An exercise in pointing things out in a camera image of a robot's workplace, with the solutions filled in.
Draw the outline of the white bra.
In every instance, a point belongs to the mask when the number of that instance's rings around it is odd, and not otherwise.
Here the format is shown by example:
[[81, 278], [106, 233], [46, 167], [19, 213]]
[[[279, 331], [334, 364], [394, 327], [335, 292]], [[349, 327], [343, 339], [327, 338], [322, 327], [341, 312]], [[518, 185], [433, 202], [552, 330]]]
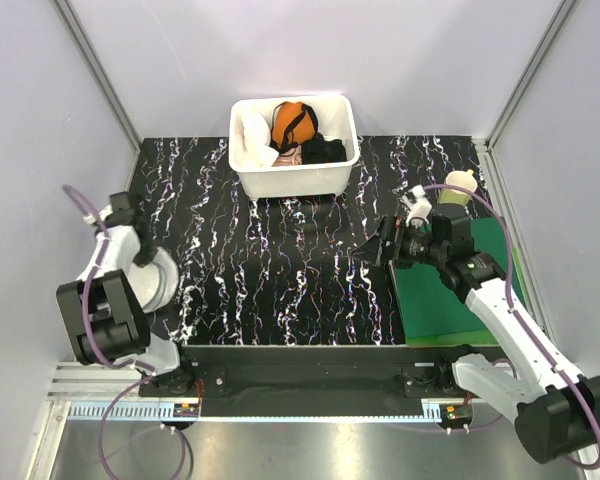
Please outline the white bra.
[[253, 110], [240, 116], [244, 155], [242, 164], [249, 168], [271, 168], [279, 154], [270, 146], [271, 132], [264, 117]]

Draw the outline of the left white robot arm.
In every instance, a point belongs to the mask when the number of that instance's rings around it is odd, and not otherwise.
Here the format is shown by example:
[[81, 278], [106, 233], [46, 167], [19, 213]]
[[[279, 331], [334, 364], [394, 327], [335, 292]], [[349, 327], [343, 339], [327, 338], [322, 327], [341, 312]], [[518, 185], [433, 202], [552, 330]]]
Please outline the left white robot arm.
[[196, 372], [183, 349], [149, 326], [149, 314], [173, 299], [179, 270], [169, 252], [155, 243], [142, 198], [122, 191], [98, 210], [75, 187], [62, 189], [95, 230], [87, 266], [56, 290], [76, 360], [110, 369], [131, 367], [157, 389], [188, 394]]

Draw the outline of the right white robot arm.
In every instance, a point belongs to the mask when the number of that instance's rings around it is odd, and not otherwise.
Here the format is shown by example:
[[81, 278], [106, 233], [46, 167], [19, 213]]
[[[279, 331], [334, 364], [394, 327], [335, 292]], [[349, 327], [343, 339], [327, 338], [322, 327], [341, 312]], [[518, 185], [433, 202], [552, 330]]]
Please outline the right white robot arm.
[[464, 207], [434, 207], [427, 230], [385, 216], [353, 254], [375, 266], [435, 268], [515, 370], [505, 372], [469, 345], [455, 347], [433, 374], [440, 393], [452, 397], [464, 390], [484, 400], [513, 425], [540, 464], [595, 445], [598, 458], [587, 467], [600, 467], [600, 377], [585, 376], [561, 354], [516, 297], [506, 271], [476, 249]]

